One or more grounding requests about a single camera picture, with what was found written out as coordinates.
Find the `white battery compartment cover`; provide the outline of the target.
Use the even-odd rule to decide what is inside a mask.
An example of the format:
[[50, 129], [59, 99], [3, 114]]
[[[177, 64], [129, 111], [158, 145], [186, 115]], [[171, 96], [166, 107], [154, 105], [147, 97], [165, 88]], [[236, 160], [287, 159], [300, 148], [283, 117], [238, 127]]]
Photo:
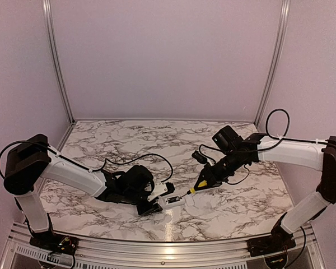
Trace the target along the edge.
[[184, 197], [185, 205], [188, 207], [194, 206], [195, 202], [192, 195], [187, 195]]

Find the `yellow handled screwdriver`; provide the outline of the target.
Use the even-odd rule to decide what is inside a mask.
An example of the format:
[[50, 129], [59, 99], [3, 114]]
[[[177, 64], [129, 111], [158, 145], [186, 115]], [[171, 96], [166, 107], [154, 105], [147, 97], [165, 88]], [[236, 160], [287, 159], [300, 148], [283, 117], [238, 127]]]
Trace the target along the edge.
[[186, 193], [184, 193], [183, 195], [180, 196], [180, 198], [183, 198], [187, 195], [190, 195], [190, 194], [194, 194], [195, 192], [197, 191], [202, 191], [204, 189], [206, 189], [208, 186], [208, 183], [206, 180], [196, 184], [193, 188], [189, 189]]

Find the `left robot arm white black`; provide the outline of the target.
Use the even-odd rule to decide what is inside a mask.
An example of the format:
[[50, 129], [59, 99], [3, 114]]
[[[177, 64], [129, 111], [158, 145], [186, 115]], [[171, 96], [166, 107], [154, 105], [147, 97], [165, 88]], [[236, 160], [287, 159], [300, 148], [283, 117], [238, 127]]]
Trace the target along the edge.
[[156, 199], [169, 190], [165, 182], [154, 182], [152, 173], [143, 165], [114, 173], [87, 168], [51, 147], [43, 134], [15, 141], [0, 156], [4, 153], [6, 168], [0, 170], [4, 188], [14, 195], [32, 237], [47, 249], [55, 249], [60, 241], [34, 189], [39, 178], [63, 183], [99, 201], [135, 205], [139, 215], [159, 211], [161, 207]]

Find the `white remote control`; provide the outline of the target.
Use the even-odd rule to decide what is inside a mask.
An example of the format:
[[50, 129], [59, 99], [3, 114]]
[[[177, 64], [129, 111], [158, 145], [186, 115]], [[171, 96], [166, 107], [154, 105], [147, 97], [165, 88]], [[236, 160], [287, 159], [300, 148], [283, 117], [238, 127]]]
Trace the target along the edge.
[[163, 210], [168, 210], [174, 207], [182, 206], [185, 204], [184, 197], [180, 196], [165, 196], [158, 199], [158, 204], [162, 207]]

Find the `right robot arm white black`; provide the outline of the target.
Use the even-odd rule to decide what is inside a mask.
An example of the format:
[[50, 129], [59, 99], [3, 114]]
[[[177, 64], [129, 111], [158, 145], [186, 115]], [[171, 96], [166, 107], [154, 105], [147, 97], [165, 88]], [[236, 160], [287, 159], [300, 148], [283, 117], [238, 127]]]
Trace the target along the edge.
[[219, 187], [238, 168], [260, 161], [305, 166], [321, 172], [321, 181], [316, 190], [283, 214], [270, 235], [248, 240], [251, 256], [295, 247], [293, 233], [306, 222], [317, 218], [329, 205], [336, 203], [336, 136], [326, 141], [308, 142], [284, 137], [275, 140], [265, 133], [253, 133], [243, 139], [230, 126], [225, 126], [212, 140], [225, 157], [211, 165], [198, 152], [193, 153], [193, 158], [203, 163], [204, 168], [189, 193]]

